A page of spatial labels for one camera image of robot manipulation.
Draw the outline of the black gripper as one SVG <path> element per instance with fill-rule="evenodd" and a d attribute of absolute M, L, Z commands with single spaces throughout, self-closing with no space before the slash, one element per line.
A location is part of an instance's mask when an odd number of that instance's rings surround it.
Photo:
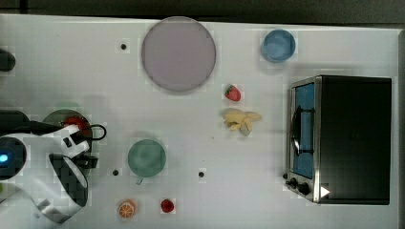
<path fill-rule="evenodd" d="M 82 169 L 95 169 L 97 162 L 96 156 L 80 155 L 75 157 L 75 164 Z"/>

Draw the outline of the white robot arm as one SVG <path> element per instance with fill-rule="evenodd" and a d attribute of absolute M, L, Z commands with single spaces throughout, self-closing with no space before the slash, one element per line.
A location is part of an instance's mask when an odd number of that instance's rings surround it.
<path fill-rule="evenodd" d="M 1 202 L 1 229 L 54 229 L 84 208 L 88 180 L 74 158 L 89 149 L 75 125 L 3 135 L 1 182 L 17 192 Z"/>

